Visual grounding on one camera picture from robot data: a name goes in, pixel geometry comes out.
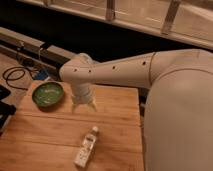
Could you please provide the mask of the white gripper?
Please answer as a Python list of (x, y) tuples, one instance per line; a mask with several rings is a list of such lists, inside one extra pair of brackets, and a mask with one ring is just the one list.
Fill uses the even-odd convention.
[(88, 104), (95, 112), (97, 112), (97, 106), (93, 100), (93, 91), (89, 83), (72, 84), (72, 100), (75, 104), (72, 104), (71, 111), (75, 113), (75, 110), (79, 104)]

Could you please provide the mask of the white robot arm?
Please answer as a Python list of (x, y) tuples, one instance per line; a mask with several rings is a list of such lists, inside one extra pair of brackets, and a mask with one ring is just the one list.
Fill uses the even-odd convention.
[(95, 63), (80, 53), (62, 65), (76, 105), (93, 101), (90, 85), (149, 90), (144, 117), (145, 171), (213, 171), (213, 53), (152, 52)]

